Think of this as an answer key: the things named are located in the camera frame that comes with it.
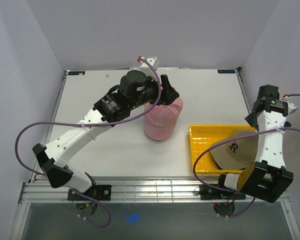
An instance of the black label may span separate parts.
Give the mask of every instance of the black label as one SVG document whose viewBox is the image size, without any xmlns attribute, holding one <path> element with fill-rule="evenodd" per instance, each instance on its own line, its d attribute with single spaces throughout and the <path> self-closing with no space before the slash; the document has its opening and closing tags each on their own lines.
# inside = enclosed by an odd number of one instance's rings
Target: black label
<svg viewBox="0 0 300 240">
<path fill-rule="evenodd" d="M 69 76 L 73 76 L 73 75 L 85 75 L 85 71 L 70 71 L 68 73 Z"/>
<path fill-rule="evenodd" d="M 235 74 L 235 70 L 218 69 L 218 74 Z"/>
<path fill-rule="evenodd" d="M 280 108 L 284 107 L 283 102 L 280 101 L 280 100 L 276 100 L 276 99 L 271 100 L 271 105 L 277 106 L 277 107 L 280 107 Z"/>
</svg>

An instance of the cap brim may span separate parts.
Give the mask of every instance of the cap brim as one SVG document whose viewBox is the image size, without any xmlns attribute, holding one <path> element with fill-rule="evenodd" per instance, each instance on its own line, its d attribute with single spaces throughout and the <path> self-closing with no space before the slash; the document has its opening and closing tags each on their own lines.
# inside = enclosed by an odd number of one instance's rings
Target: cap brim
<svg viewBox="0 0 300 240">
<path fill-rule="evenodd" d="M 175 126 L 177 124 L 177 119 L 169 124 L 168 126 L 155 126 L 149 119 L 147 115 L 143 118 L 144 131 L 149 138 L 156 141 L 163 141 L 168 139 L 174 132 Z"/>
</svg>

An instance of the blue mark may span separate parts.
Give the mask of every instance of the blue mark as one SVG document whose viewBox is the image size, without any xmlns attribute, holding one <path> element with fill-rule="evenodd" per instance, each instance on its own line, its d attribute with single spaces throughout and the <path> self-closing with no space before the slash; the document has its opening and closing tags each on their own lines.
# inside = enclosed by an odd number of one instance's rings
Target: blue mark
<svg viewBox="0 0 300 240">
<path fill-rule="evenodd" d="M 125 217 L 126 221 L 128 223 L 132 223 L 132 224 L 135 223 L 138 220 L 138 218 L 139 218 L 139 213 L 138 212 Z"/>
</svg>

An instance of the cap logo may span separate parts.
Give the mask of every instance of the cap logo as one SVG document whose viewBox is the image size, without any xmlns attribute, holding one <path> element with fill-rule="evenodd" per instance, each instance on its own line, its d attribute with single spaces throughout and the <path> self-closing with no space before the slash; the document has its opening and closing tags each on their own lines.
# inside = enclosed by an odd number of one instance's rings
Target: cap logo
<svg viewBox="0 0 300 240">
<path fill-rule="evenodd" d="M 155 122 L 155 125 L 157 125 L 157 126 L 159 126 L 159 127 L 164 127 L 164 125 L 163 125 L 163 124 L 161 124 L 161 123 L 158 123 L 157 121 Z"/>
<path fill-rule="evenodd" d="M 236 149 L 238 149 L 238 145 L 236 144 L 236 142 L 234 141 L 231 146 L 228 146 L 230 148 L 231 151 L 233 151 L 234 153 L 236 153 Z"/>
</svg>

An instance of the beige baseball cap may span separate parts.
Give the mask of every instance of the beige baseball cap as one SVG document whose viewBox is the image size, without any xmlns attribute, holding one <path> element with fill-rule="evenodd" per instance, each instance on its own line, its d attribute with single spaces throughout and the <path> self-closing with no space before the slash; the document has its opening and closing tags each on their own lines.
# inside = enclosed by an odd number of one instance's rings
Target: beige baseball cap
<svg viewBox="0 0 300 240">
<path fill-rule="evenodd" d="M 233 138 L 246 136 L 255 133 L 254 130 L 236 130 L 229 137 L 226 137 L 212 146 Z M 228 142 L 211 150 L 214 161 L 219 168 L 224 170 L 240 170 L 247 168 L 256 160 L 258 150 L 258 136 L 248 137 L 232 142 Z"/>
</svg>

